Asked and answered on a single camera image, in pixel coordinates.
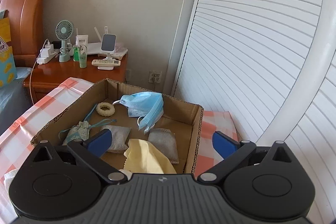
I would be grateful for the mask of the blue embroidered sachet with tassel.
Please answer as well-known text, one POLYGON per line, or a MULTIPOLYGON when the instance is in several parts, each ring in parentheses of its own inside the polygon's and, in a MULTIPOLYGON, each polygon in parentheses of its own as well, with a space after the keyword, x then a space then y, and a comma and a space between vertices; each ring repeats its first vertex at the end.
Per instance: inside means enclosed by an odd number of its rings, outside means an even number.
POLYGON ((85 118, 80 121, 77 125, 72 126, 66 130, 61 130, 58 137, 60 138, 62 134, 66 133, 66 137, 62 145, 67 145, 70 141, 75 139, 88 140, 89 133, 92 128, 102 127, 108 125, 112 122, 115 122, 115 119, 111 119, 111 116, 115 114, 115 107, 108 102, 101 102, 90 110, 90 112, 85 116, 85 118), (99 116, 104 117, 95 124, 90 124, 89 120, 92 114, 96 112, 99 116))

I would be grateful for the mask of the grey fabric pouch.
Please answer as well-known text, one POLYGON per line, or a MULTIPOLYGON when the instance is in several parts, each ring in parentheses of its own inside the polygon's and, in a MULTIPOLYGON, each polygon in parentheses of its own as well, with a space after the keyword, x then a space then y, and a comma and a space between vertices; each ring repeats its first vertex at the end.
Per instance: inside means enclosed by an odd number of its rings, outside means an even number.
POLYGON ((105 125, 100 130, 108 129, 112 133, 112 143, 108 148, 111 153, 123 153, 128 149, 126 140, 131 132, 131 128, 122 126, 105 125))

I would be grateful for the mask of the yellow cleaning cloth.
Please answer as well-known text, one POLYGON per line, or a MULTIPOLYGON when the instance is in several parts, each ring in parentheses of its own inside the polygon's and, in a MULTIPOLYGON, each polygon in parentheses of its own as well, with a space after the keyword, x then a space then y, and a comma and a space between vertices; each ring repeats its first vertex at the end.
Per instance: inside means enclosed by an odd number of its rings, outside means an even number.
POLYGON ((130 139, 123 168, 131 173, 176 174, 169 159, 150 142, 130 139))

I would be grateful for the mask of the checkered pink white tablecloth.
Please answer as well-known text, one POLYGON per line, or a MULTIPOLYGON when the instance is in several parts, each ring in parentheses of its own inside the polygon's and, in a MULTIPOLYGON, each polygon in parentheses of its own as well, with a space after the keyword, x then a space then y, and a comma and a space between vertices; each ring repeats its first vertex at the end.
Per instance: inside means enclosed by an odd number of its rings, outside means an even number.
MULTIPOLYGON (((5 174, 21 167, 33 149, 31 139, 92 85, 83 79, 68 78, 29 108, 1 135, 1 223, 11 223, 17 216, 5 187, 5 174)), ((212 135, 217 130, 232 139, 239 139, 229 112, 205 111, 197 158, 197 175, 222 160, 212 145, 212 135)))

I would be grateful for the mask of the grey sachet in box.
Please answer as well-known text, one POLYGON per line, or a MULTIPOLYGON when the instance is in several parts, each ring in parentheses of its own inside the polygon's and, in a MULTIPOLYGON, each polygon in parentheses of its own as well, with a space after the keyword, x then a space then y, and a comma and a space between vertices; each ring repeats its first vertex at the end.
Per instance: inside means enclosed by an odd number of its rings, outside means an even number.
POLYGON ((164 128, 153 128, 150 130, 147 141, 157 150, 165 155, 171 164, 178 164, 178 150, 175 135, 164 128))

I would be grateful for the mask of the blue surgical face mask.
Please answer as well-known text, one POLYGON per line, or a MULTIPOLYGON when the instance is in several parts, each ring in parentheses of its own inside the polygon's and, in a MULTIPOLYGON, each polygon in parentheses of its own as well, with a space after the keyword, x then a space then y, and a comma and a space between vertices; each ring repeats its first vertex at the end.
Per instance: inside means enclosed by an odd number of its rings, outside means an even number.
POLYGON ((112 105, 121 104, 127 108, 130 118, 138 118, 139 131, 146 134, 163 116, 163 96, 156 92, 139 92, 131 95, 123 95, 112 105))

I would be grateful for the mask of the white folded towel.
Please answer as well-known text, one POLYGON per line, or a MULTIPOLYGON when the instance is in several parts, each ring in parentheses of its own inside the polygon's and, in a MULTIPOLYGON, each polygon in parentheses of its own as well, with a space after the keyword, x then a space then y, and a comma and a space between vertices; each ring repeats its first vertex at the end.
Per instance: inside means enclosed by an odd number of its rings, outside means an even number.
POLYGON ((5 184, 11 184, 11 182, 15 178, 18 170, 19 169, 13 169, 13 170, 9 171, 8 173, 5 173, 4 174, 4 183, 5 184))

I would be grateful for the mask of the green small box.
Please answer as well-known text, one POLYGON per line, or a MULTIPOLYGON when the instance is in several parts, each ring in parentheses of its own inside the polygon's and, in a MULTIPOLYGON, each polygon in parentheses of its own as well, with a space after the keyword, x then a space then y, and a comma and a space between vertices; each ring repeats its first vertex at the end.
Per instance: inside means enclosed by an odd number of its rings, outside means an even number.
POLYGON ((74 46, 72 49, 73 49, 73 60, 79 61, 79 48, 77 46, 74 46))

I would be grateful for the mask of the green tube bottle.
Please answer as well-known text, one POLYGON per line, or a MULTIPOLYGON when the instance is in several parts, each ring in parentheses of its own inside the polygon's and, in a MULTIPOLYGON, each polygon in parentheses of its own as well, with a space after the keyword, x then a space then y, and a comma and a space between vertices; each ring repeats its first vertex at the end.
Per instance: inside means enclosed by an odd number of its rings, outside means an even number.
POLYGON ((81 69, 87 67, 87 46, 85 44, 79 47, 79 67, 81 69))

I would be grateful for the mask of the white power strip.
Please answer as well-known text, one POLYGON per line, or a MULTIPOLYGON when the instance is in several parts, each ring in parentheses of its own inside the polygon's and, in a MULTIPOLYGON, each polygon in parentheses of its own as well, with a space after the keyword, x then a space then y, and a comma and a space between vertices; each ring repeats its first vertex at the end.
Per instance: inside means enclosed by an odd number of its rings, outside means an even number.
POLYGON ((60 53, 60 49, 55 49, 54 45, 47 39, 37 58, 37 64, 44 65, 50 62, 60 53))

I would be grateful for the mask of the white phone stand screen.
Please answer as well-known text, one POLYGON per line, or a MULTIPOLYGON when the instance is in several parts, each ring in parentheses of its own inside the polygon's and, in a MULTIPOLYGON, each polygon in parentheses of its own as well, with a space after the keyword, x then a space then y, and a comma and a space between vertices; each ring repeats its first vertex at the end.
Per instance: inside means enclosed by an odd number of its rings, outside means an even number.
POLYGON ((102 37, 101 51, 105 53, 109 59, 111 59, 114 54, 116 38, 115 34, 104 34, 102 37))

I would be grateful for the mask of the yellow blue snack bag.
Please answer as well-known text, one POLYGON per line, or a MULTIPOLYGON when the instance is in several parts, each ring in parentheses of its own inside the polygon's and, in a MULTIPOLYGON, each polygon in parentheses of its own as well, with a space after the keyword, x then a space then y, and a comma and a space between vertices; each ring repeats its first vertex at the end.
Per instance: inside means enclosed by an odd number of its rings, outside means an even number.
POLYGON ((11 42, 10 21, 5 18, 6 10, 1 10, 1 53, 0 53, 0 86, 7 86, 17 78, 13 48, 11 42))

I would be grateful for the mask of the mint green desk fan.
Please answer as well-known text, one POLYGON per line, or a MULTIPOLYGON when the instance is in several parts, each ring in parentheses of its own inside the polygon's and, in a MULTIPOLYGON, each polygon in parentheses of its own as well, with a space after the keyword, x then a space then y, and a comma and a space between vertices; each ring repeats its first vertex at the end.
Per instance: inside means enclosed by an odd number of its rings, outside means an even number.
POLYGON ((55 35, 61 41, 59 62, 65 63, 70 60, 72 44, 70 38, 74 32, 74 25, 69 20, 61 20, 55 28, 55 35))

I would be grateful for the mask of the white louvered wardrobe door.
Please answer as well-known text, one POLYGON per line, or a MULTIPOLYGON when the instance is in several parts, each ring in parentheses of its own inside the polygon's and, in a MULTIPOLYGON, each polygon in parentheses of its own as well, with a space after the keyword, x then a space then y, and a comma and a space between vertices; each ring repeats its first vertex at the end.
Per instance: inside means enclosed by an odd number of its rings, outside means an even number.
POLYGON ((286 142, 315 186, 310 220, 335 220, 335 0, 183 0, 163 90, 286 142))

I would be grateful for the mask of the wooden headboard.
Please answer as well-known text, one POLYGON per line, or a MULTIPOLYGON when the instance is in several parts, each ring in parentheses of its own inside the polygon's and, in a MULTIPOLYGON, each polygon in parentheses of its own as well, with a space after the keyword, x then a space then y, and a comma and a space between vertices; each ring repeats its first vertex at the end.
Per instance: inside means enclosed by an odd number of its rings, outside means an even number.
POLYGON ((17 67, 32 67, 44 42, 43 0, 1 0, 9 18, 14 61, 17 67))

